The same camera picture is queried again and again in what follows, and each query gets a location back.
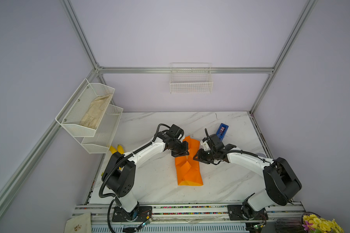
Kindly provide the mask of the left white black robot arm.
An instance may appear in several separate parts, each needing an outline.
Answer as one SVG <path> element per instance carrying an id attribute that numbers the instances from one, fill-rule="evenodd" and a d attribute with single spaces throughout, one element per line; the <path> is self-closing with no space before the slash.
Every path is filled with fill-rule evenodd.
<path id="1" fill-rule="evenodd" d="M 103 183 L 99 189 L 99 197 L 102 199 L 112 197 L 124 211 L 135 212 L 139 207 L 132 193 L 136 169 L 166 150 L 169 150 L 173 157 L 188 155 L 188 143 L 184 139 L 184 130 L 179 126 L 161 123 L 157 126 L 153 138 L 144 145 L 124 154 L 113 153 L 102 176 Z"/>

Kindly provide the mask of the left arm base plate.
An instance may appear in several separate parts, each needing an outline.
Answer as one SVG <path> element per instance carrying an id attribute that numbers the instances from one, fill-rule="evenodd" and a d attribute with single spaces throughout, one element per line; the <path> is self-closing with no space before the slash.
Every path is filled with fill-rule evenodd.
<path id="1" fill-rule="evenodd" d="M 127 212 L 123 208 L 116 206 L 112 214 L 112 222 L 144 222 L 152 215 L 151 206 L 139 206 L 132 212 Z"/>

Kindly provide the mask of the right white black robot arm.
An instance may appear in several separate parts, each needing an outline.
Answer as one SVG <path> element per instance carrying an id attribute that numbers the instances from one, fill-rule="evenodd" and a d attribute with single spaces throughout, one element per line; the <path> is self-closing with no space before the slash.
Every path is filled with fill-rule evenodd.
<path id="1" fill-rule="evenodd" d="M 264 179 L 265 188 L 243 201 L 241 212 L 244 219 L 254 219 L 261 210 L 274 204 L 287 205 L 302 189 L 301 182 L 285 159 L 264 158 L 232 144 L 224 145 L 217 135 L 206 135 L 193 160 L 213 165 L 222 161 L 236 164 Z"/>

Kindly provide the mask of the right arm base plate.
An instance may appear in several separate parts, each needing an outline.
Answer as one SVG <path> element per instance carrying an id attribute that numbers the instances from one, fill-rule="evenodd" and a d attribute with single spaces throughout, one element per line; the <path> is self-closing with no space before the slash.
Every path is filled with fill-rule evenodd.
<path id="1" fill-rule="evenodd" d="M 265 209 L 254 211 L 247 205 L 228 205 L 227 212 L 230 220 L 267 220 Z"/>

